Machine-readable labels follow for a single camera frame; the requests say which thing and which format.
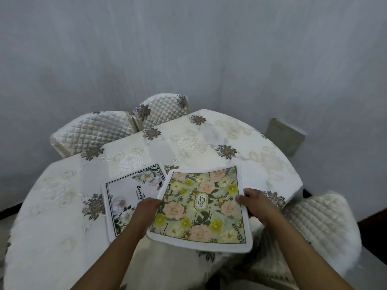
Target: person's left arm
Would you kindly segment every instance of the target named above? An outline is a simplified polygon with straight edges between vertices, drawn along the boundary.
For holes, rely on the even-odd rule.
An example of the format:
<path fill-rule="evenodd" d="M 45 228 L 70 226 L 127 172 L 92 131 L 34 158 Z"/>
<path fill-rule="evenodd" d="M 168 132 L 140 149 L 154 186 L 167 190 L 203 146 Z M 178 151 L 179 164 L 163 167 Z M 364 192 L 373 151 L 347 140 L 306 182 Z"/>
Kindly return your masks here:
<path fill-rule="evenodd" d="M 128 226 L 70 290 L 117 290 L 138 242 L 154 220 L 161 200 L 147 198 L 138 203 Z"/>

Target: table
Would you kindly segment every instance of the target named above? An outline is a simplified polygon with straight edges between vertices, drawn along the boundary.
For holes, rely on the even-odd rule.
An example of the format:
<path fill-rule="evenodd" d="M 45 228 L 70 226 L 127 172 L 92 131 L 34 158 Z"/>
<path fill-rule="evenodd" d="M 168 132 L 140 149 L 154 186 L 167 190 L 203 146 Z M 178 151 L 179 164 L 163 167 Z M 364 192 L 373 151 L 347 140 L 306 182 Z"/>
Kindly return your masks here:
<path fill-rule="evenodd" d="M 4 288 L 68 290 L 109 246 L 102 182 L 154 162 L 167 171 L 241 165 L 244 187 L 265 190 L 279 207 L 302 189 L 293 166 L 262 133 L 203 109 L 49 165 L 11 230 Z M 250 226 L 253 233 L 262 228 L 256 218 Z M 232 256 L 199 254 L 145 237 L 122 289 L 189 289 Z"/>

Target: white tablecloth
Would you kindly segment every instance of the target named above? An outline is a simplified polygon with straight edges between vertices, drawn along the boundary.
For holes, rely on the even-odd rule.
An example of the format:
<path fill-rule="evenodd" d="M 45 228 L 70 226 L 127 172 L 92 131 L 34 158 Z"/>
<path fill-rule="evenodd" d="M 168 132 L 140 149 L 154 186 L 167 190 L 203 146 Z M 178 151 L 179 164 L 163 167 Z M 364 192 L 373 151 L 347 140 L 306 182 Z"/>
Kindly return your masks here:
<path fill-rule="evenodd" d="M 83 156 L 49 165 L 28 194 L 11 231 L 6 290 L 69 289 L 109 246 L 102 182 L 141 166 L 161 162 L 167 170 L 172 166 L 197 170 L 238 164 L 244 187 L 267 191 L 278 206 L 302 188 L 288 159 L 263 134 L 209 110 Z M 253 232 L 262 228 L 255 218 L 250 225 Z M 188 289 L 203 283 L 230 256 L 199 255 L 145 237 L 136 248 L 123 288 Z"/>

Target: hand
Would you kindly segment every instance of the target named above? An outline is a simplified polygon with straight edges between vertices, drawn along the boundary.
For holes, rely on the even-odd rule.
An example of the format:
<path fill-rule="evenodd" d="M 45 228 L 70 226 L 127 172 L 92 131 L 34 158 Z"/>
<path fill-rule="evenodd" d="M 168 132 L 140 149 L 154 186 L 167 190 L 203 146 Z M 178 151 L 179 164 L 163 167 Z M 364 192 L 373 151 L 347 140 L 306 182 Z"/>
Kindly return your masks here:
<path fill-rule="evenodd" d="M 245 188 L 243 192 L 246 196 L 237 195 L 236 200 L 247 207 L 249 212 L 257 217 L 264 226 L 267 226 L 269 221 L 279 214 L 279 210 L 273 206 L 261 190 Z"/>
<path fill-rule="evenodd" d="M 133 233 L 138 233 L 140 239 L 145 236 L 146 230 L 154 221 L 154 216 L 160 205 L 161 200 L 150 197 L 138 203 L 128 227 Z"/>

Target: quilted fabric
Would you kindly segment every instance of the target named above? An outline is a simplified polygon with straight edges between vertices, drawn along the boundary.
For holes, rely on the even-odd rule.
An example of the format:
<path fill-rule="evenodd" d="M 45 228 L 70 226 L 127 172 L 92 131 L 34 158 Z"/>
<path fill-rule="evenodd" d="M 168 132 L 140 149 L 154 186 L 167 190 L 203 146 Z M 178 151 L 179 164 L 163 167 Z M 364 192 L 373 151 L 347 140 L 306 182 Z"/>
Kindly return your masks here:
<path fill-rule="evenodd" d="M 290 203 L 283 214 L 340 275 L 344 275 L 359 258 L 359 228 L 343 196 L 328 191 L 322 196 Z M 251 271 L 256 275 L 295 285 L 278 243 L 266 229 L 255 261 Z"/>
<path fill-rule="evenodd" d="M 88 113 L 50 136 L 51 145 L 64 158 L 136 133 L 132 116 L 123 111 Z"/>
<path fill-rule="evenodd" d="M 139 130 L 150 129 L 187 115 L 188 97 L 175 93 L 159 93 L 147 98 L 134 109 L 133 113 Z"/>

